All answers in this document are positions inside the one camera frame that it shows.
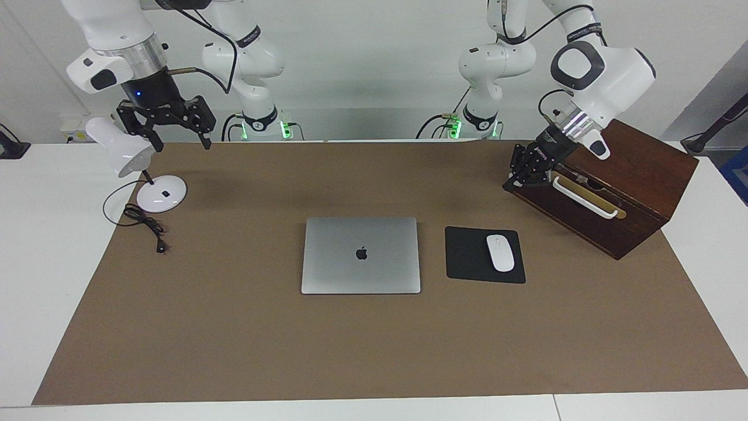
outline white handle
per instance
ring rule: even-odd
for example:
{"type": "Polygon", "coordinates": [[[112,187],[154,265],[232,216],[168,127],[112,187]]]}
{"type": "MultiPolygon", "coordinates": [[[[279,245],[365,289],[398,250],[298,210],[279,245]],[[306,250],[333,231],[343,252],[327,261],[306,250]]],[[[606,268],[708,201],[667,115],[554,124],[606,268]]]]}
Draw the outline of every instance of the white handle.
{"type": "Polygon", "coordinates": [[[592,212],[595,212],[597,215],[602,216],[605,219],[613,219],[616,217],[616,215],[618,215],[618,209],[614,210],[613,213],[608,213],[598,208],[597,206],[589,202],[584,197],[579,196],[577,193],[574,193],[571,190],[567,189],[566,187],[562,186],[561,183],[559,183],[559,177],[554,178],[554,189],[574,199],[574,201],[577,202],[578,204],[584,206],[587,209],[590,209],[592,212]]]}

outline brown desk mat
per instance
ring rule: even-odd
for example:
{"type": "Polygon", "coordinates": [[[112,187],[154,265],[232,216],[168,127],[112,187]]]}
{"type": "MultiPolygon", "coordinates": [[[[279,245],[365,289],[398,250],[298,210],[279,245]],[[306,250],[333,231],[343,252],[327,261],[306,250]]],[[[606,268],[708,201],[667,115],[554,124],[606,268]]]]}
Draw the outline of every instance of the brown desk mat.
{"type": "Polygon", "coordinates": [[[502,191],[511,150],[167,145],[172,250],[117,228],[34,404],[748,388],[665,237],[614,261],[502,191]],[[423,292],[302,295],[309,216],[415,216],[423,292]],[[448,279],[448,225],[518,231],[527,284],[448,279]]]}

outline white mouse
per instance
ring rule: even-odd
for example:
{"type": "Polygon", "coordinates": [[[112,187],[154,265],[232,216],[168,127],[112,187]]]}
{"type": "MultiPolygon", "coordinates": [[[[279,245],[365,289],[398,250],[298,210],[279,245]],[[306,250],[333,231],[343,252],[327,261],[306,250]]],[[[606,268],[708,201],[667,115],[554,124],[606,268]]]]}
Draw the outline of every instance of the white mouse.
{"type": "Polygon", "coordinates": [[[514,254],[509,240],[501,234],[489,235],[485,240],[488,243],[488,252],[491,253],[494,268],[499,272],[509,272],[514,269],[514,254]]]}

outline wooden box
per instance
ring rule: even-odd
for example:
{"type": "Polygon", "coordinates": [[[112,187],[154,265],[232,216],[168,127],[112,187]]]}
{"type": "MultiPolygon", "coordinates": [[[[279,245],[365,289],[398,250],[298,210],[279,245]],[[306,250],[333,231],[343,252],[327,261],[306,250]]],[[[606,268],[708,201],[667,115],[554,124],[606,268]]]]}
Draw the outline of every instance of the wooden box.
{"type": "Polygon", "coordinates": [[[515,194],[618,260],[670,221],[698,160],[620,121],[602,134],[607,160],[579,147],[554,170],[554,186],[515,194]]]}

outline laptop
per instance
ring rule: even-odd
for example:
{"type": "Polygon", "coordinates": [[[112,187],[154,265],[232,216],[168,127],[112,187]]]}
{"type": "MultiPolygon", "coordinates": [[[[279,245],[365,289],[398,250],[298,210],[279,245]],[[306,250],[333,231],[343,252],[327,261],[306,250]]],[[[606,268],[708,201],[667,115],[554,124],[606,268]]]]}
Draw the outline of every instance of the laptop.
{"type": "Polygon", "coordinates": [[[415,218],[309,218],[303,294],[418,294],[415,218]]]}

